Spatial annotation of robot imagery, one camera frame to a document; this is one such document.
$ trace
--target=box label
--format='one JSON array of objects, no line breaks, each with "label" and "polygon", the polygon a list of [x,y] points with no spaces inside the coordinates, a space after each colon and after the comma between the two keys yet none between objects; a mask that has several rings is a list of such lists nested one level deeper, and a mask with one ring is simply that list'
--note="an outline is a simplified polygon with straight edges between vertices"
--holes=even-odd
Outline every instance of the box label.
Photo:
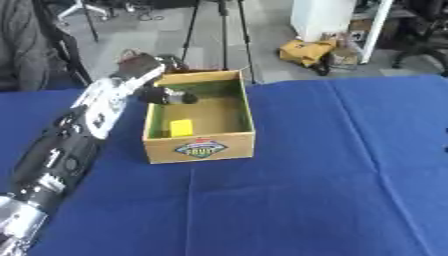
[{"label": "box label", "polygon": [[185,144],[174,151],[187,156],[205,159],[227,149],[227,146],[210,139],[196,139],[195,142]]}]

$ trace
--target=chair wheel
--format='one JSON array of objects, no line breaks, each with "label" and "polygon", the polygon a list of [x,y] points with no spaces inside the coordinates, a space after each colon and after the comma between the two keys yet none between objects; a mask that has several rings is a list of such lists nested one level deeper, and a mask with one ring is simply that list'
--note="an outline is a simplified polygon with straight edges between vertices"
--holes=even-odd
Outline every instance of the chair wheel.
[{"label": "chair wheel", "polygon": [[135,6],[134,6],[133,4],[131,4],[131,3],[126,3],[126,4],[124,5],[124,9],[125,9],[126,12],[128,12],[128,13],[133,13],[133,12],[135,12]]},{"label": "chair wheel", "polygon": [[101,21],[108,21],[110,20],[110,15],[104,15],[100,17]]}]

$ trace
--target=white cabinet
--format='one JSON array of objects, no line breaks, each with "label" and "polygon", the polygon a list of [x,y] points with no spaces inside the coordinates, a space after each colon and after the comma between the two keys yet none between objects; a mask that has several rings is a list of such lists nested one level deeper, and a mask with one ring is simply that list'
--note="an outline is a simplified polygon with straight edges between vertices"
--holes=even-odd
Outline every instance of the white cabinet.
[{"label": "white cabinet", "polygon": [[345,32],[356,0],[295,0],[291,24],[306,42],[318,41],[322,33]]}]

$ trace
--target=tripod leg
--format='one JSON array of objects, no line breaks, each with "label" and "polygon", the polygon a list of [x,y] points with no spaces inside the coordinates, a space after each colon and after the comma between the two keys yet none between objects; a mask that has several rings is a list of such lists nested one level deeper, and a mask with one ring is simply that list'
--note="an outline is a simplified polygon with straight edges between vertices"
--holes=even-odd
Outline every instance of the tripod leg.
[{"label": "tripod leg", "polygon": [[95,40],[96,43],[98,43],[98,33],[96,32],[95,27],[93,26],[92,17],[90,17],[89,10],[87,9],[87,5],[84,2],[84,0],[80,0],[82,9],[84,11],[84,15],[87,18],[87,22],[89,23],[90,30],[92,31],[93,40]]},{"label": "tripod leg", "polygon": [[190,27],[188,28],[187,39],[185,40],[184,43],[184,53],[182,54],[182,61],[185,61],[185,59],[187,58],[187,53],[188,49],[190,48],[191,36],[193,35],[194,24],[196,23],[200,2],[201,0],[196,0],[194,3],[193,17],[191,18]]},{"label": "tripod leg", "polygon": [[229,16],[229,11],[226,7],[226,0],[219,0],[218,11],[222,18],[222,55],[223,55],[223,70],[229,70],[228,66],[228,41],[227,41],[227,16]]},{"label": "tripod leg", "polygon": [[252,62],[252,53],[250,50],[250,36],[247,29],[246,15],[244,14],[243,0],[238,0],[238,7],[240,9],[241,26],[243,28],[244,43],[246,44],[247,60],[249,62],[250,75],[252,78],[252,84],[255,84],[254,64]]}]

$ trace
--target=sleeve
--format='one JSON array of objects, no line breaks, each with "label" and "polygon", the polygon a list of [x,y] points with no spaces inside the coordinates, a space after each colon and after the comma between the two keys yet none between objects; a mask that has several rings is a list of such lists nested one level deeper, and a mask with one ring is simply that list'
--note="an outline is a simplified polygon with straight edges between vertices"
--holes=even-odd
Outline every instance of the sleeve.
[{"label": "sleeve", "polygon": [[20,90],[43,89],[50,73],[48,42],[40,31],[31,0],[9,1],[6,37],[13,50],[15,75]]}]

